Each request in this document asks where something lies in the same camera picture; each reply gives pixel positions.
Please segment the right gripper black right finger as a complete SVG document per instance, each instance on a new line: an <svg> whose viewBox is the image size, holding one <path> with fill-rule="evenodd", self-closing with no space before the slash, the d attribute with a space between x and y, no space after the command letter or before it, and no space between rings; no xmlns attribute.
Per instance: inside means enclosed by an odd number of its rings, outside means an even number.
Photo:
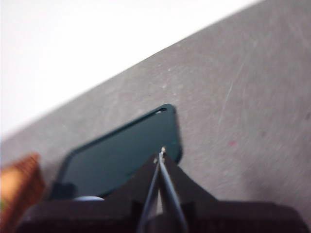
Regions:
<svg viewBox="0 0 311 233"><path fill-rule="evenodd" d="M181 233L190 233L197 221L196 205L218 200L193 181L167 154L159 152L159 188L164 216L173 220Z"/></svg>

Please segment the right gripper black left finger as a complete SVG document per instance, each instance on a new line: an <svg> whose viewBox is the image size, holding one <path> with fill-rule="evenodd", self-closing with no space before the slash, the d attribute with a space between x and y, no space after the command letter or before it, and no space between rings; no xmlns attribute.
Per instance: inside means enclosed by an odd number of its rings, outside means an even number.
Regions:
<svg viewBox="0 0 311 233"><path fill-rule="evenodd" d="M154 153L124 185L105 198L105 233L146 232L157 196L158 178L158 155Z"/></svg>

